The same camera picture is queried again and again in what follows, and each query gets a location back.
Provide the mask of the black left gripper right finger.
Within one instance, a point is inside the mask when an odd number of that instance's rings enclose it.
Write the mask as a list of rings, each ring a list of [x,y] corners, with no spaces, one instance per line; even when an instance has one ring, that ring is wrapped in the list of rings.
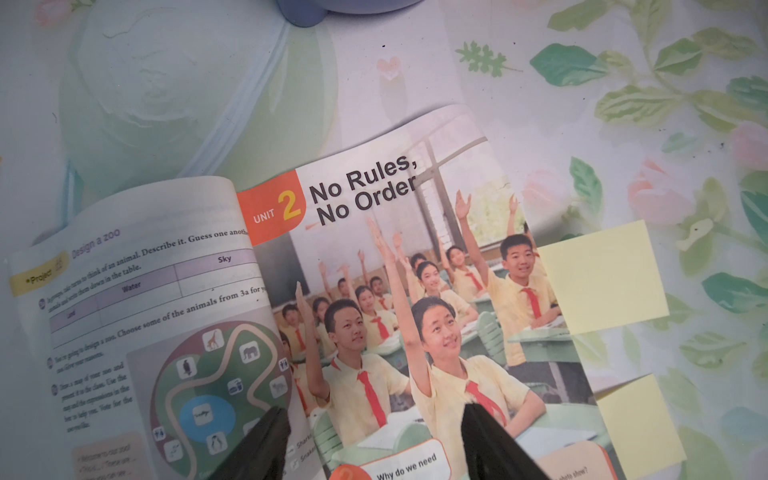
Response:
[[[480,405],[464,406],[461,436],[472,480],[548,480],[543,470]]]

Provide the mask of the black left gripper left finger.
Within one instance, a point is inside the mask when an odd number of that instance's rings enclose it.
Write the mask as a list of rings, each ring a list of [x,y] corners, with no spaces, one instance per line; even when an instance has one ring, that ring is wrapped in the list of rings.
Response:
[[[290,433],[288,411],[270,408],[209,479],[282,479]]]

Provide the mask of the English textbook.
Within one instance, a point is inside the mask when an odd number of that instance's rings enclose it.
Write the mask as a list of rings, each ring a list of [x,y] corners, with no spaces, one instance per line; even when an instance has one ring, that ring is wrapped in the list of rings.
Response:
[[[299,350],[272,305],[276,257],[255,249],[342,195],[384,227],[422,228],[415,192],[431,148],[484,142],[470,110],[446,106],[352,150],[244,192],[185,177],[114,194],[11,256],[10,285],[44,396],[61,479],[209,479],[269,409],[290,420],[283,475],[325,479],[341,464],[374,479],[462,479],[461,447],[400,409],[406,365],[365,349],[363,369],[324,365],[360,395],[335,416],[297,386]]]

